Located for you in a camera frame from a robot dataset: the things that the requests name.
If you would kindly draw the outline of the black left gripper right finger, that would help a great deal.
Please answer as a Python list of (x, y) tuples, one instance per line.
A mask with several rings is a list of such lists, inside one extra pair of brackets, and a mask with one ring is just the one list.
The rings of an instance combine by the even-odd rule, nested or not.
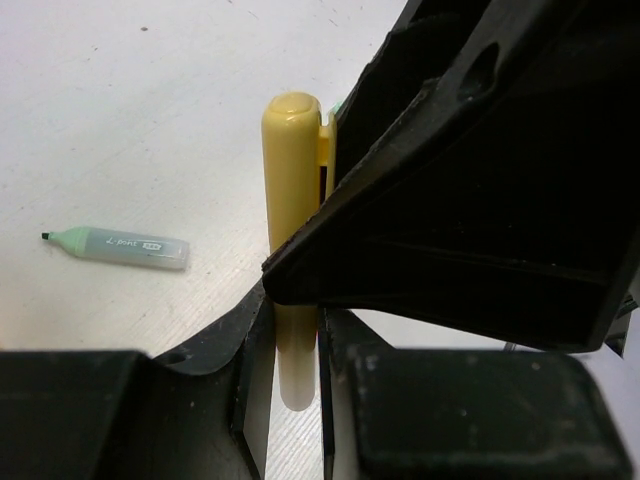
[(320, 313), (328, 479), (630, 479), (594, 378), (575, 358), (398, 349), (354, 313)]

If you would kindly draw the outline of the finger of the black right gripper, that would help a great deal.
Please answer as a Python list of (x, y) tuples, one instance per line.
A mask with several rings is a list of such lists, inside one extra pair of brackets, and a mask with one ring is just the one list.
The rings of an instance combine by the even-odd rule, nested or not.
[(481, 1), (462, 80), (263, 266), (283, 305), (598, 349), (639, 291), (639, 5)]

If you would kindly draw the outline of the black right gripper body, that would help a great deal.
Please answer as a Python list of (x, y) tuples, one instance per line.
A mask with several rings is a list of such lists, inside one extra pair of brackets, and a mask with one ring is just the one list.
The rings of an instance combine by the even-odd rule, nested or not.
[(415, 104), (462, 80), (481, 1), (409, 1), (339, 108), (334, 188)]

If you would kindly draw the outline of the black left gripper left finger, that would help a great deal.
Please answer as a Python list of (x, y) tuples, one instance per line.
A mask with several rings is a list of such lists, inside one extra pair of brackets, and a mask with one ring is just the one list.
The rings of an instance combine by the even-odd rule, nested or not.
[(5, 351), (5, 479), (260, 479), (273, 311), (255, 285), (167, 352)]

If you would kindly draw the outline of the yellow highlighter cap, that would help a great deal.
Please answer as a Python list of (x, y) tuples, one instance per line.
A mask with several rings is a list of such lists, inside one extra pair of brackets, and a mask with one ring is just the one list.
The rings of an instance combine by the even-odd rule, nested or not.
[(303, 92), (274, 97), (261, 120), (268, 237), (277, 251), (334, 190), (337, 123)]

